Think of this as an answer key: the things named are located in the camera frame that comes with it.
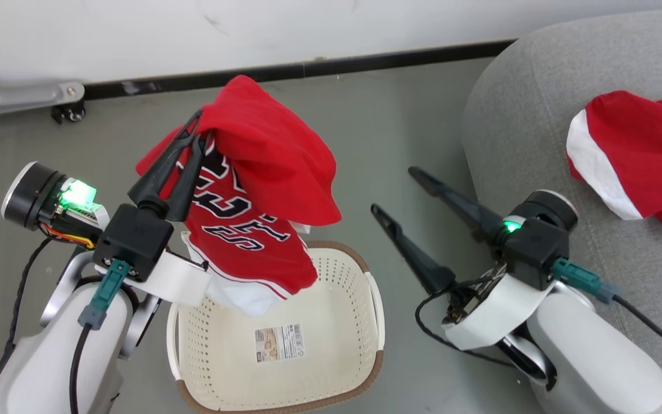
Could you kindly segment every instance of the printed number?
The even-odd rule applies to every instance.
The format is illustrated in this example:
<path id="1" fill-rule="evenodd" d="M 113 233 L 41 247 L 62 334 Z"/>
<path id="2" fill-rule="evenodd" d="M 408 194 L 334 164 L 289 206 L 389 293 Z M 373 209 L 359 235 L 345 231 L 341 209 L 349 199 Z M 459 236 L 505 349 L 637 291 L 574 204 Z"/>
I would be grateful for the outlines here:
<path id="1" fill-rule="evenodd" d="M 277 220 L 275 217 L 268 216 L 267 214 L 263 215 L 261 218 L 268 223 L 273 223 Z M 284 242 L 290 238 L 289 233 L 278 233 L 272 228 L 264 225 L 264 223 L 260 222 L 260 220 L 252 220 L 248 223 L 229 226 L 205 225 L 202 228 L 206 233 L 216 236 L 225 242 L 236 244 L 239 249 L 246 251 L 261 251 L 265 248 L 265 245 L 261 242 L 250 238 L 249 236 L 244 236 L 244 234 L 250 234 L 253 231 L 264 231 L 280 242 Z"/>
<path id="2" fill-rule="evenodd" d="M 216 149 L 215 141 L 211 141 L 206 149 L 205 156 L 201 165 L 201 170 L 208 173 L 210 176 L 215 177 L 217 180 L 224 178 L 229 171 L 232 172 L 234 178 L 234 189 L 247 193 L 239 183 L 239 177 L 233 168 L 229 168 L 229 163 L 226 162 L 226 157 L 223 156 Z M 200 175 L 195 189 L 198 191 L 194 194 L 193 202 L 203 209 L 209 210 L 211 214 L 219 219 L 232 219 L 239 217 L 248 210 L 252 209 L 252 202 L 240 196 L 232 197 L 231 200 L 225 200 L 218 194 L 209 191 L 209 186 L 214 181 L 210 178 Z"/>

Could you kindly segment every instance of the basket handle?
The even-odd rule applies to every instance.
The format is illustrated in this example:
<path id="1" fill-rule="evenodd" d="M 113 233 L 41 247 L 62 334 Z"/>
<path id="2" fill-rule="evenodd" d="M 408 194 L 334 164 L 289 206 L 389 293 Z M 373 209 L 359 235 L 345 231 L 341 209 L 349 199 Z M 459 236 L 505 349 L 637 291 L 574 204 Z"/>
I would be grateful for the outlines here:
<path id="1" fill-rule="evenodd" d="M 181 380 L 180 377 L 180 364 L 178 362 L 178 350 L 175 343 L 175 330 L 178 320 L 178 305 L 171 304 L 170 312 L 168 312 L 168 328 L 167 328 L 167 346 L 168 346 L 168 364 L 170 364 L 170 372 L 173 372 L 173 377 L 176 381 Z"/>
<path id="2" fill-rule="evenodd" d="M 379 294 L 379 288 L 376 285 L 376 280 L 372 277 L 370 272 L 365 272 L 367 281 L 370 283 L 370 291 L 372 293 L 372 302 L 375 304 L 375 316 L 378 323 L 378 351 L 384 349 L 384 310 L 382 307 L 382 295 Z"/>

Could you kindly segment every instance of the green led light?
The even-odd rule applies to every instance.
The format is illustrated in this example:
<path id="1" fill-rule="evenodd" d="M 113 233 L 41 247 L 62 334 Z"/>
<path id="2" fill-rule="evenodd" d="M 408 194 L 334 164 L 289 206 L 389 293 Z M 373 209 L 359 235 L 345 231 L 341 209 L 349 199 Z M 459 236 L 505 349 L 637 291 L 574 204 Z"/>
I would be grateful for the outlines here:
<path id="1" fill-rule="evenodd" d="M 506 222 L 505 222 L 505 227 L 507 228 L 507 231 L 509 231 L 510 233 L 512 233 L 513 231 L 517 230 L 518 228 L 521 228 L 521 227 L 522 227 L 522 224 L 520 224 L 520 223 L 515 223 L 515 222 L 510 222 L 510 221 L 506 221 Z"/>
<path id="2" fill-rule="evenodd" d="M 73 181 L 66 191 L 60 197 L 60 204 L 62 205 L 76 205 L 78 207 L 88 208 L 89 205 L 94 203 L 97 196 L 97 190 L 84 183 L 83 181 Z"/>

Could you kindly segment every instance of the basket rim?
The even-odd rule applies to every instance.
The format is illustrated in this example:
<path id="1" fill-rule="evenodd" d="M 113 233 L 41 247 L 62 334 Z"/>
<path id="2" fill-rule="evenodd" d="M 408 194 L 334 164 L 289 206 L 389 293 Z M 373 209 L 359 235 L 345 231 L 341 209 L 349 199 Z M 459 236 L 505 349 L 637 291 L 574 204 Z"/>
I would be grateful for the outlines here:
<path id="1" fill-rule="evenodd" d="M 203 404 L 199 403 L 199 401 L 195 400 L 194 396 L 191 395 L 191 391 L 189 391 L 186 381 L 182 379 L 181 375 L 179 372 L 176 372 L 174 370 L 173 375 L 176 378 L 176 385 L 178 388 L 178 392 L 181 395 L 181 397 L 186 401 L 186 403 L 194 409 L 194 411 L 199 412 L 199 414 L 218 414 L 221 412 L 231 412 L 232 414 L 294 414 L 296 412 L 303 412 L 303 411 L 310 411 L 311 409 L 318 409 L 321 407 L 327 407 L 333 404 L 339 404 L 343 403 L 344 401 L 347 401 L 352 398 L 356 398 L 360 396 L 362 393 L 364 393 L 368 388 L 371 387 L 371 385 L 375 382 L 376 378 L 379 375 L 379 370 L 382 369 L 382 362 L 383 362 L 383 347 L 384 347 L 384 310 L 382 307 L 382 299 L 379 297 L 379 289 L 376 286 L 375 279 L 371 276 L 370 273 L 370 267 L 366 264 L 362 256 L 358 254 L 352 247 L 346 246 L 346 244 L 339 243 L 337 241 L 307 241 L 306 246 L 309 249 L 318 249 L 318 248 L 328 248 L 328 249 L 334 249 L 338 250 L 341 252 L 344 252 L 348 256 L 350 256 L 360 267 L 360 270 L 364 275 L 367 276 L 368 282 L 370 283 L 370 289 L 372 291 L 372 301 L 375 304 L 375 313 L 376 317 L 375 319 L 378 321 L 378 341 L 379 341 L 379 348 L 376 351 L 375 354 L 375 363 L 372 365 L 372 369 L 370 371 L 370 374 L 367 375 L 366 379 L 360 383 L 356 388 L 347 391 L 346 393 L 341 393 L 335 396 L 329 396 L 327 398 L 321 398 L 315 401 L 308 401 L 302 404 L 295 404 L 295 405 L 290 405 L 290 406 L 284 406 L 284 407 L 274 407 L 274 408 L 267 408 L 267 409 L 251 409 L 250 411 L 215 411 L 215 409 L 210 409 L 205 407 Z M 176 306 L 171 306 L 170 312 L 177 312 Z M 175 324 L 173 323 L 172 329 L 171 329 L 171 320 L 173 322 L 176 322 L 176 317 L 171 318 L 170 315 L 168 315 L 168 354 L 170 354 L 170 348 L 171 345 L 173 345 L 174 351 L 176 348 L 176 344 L 174 341 L 171 344 L 170 341 L 170 332 L 175 332 Z"/>
<path id="2" fill-rule="evenodd" d="M 285 407 L 274 407 L 267 409 L 250 409 L 250 411 L 216 411 L 215 409 L 210 409 L 204 407 L 199 401 L 196 401 L 194 396 L 191 395 L 191 391 L 188 390 L 186 385 L 186 380 L 179 379 L 177 380 L 176 386 L 180 396 L 186 401 L 186 403 L 194 409 L 194 411 L 199 412 L 199 414 L 219 414 L 221 412 L 231 412 L 231 414 L 295 414 L 296 412 L 310 411 L 311 409 L 318 409 L 322 407 L 328 407 L 333 404 L 343 403 L 352 398 L 356 398 L 362 393 L 364 393 L 371 385 L 375 382 L 376 378 L 379 375 L 379 370 L 382 369 L 384 351 L 379 350 L 376 352 L 375 364 L 372 365 L 372 370 L 364 382 L 360 383 L 357 388 L 347 391 L 346 393 L 341 393 L 336 396 L 331 396 L 327 398 L 318 399 L 315 401 L 308 401 L 302 404 L 289 405 Z"/>

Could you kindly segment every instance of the black connector housing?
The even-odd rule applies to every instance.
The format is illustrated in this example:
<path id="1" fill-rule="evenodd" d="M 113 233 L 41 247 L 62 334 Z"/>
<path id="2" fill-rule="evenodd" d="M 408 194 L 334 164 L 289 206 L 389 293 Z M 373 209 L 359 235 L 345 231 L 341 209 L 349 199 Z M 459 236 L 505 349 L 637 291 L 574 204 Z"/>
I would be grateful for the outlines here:
<path id="1" fill-rule="evenodd" d="M 172 234 L 173 225 L 161 220 L 155 210 L 119 205 L 99 239 L 94 262 L 108 266 L 114 259 L 124 260 L 134 270 L 128 278 L 146 281 Z"/>
<path id="2" fill-rule="evenodd" d="M 550 269 L 560 258 L 568 259 L 568 231 L 536 218 L 526 219 L 510 234 L 502 249 L 507 272 L 538 290 L 550 283 Z"/>

